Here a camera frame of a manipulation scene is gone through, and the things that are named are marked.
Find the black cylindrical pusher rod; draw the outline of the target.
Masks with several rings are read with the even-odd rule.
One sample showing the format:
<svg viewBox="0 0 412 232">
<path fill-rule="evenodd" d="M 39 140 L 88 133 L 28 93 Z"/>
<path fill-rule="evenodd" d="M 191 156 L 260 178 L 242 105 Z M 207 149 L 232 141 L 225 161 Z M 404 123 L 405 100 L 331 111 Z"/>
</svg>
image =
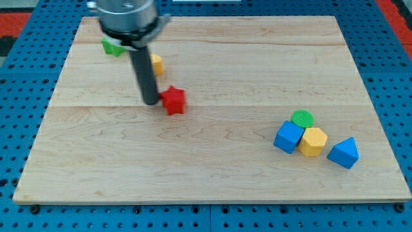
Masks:
<svg viewBox="0 0 412 232">
<path fill-rule="evenodd" d="M 130 50 L 129 56 L 143 102 L 149 106 L 157 104 L 160 95 L 158 93 L 148 47 L 145 46 L 138 50 Z"/>
</svg>

